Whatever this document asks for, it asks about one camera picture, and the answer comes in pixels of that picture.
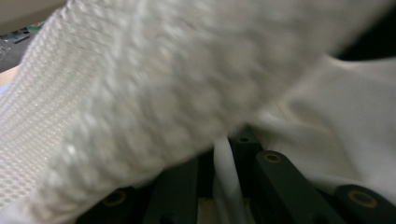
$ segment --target screw hole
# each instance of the screw hole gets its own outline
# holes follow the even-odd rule
[[[116,190],[102,200],[102,204],[106,207],[114,207],[123,203],[126,199],[126,193],[122,190]]]

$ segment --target white cloth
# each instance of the white cloth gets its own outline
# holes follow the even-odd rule
[[[198,155],[391,3],[69,1],[1,98],[1,223],[68,222]]]
[[[259,136],[319,188],[358,184],[396,204],[396,59],[326,58],[261,113]]]

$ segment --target white mesh fabric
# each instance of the white mesh fabric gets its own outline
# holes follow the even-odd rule
[[[197,155],[387,4],[70,1],[2,98],[2,206],[64,223]]]

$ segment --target white fabric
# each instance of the white fabric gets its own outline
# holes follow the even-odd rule
[[[1,98],[1,223],[68,222],[196,156],[390,3],[69,1]]]
[[[256,125],[321,189],[358,184],[396,204],[396,59],[326,58]]]

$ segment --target gray surface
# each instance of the gray surface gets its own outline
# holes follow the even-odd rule
[[[18,44],[8,43],[1,40],[0,46],[9,47],[10,51],[7,53],[6,57],[0,61],[0,73],[20,64],[24,52],[34,37],[35,34],[30,34],[28,39],[25,39]]]

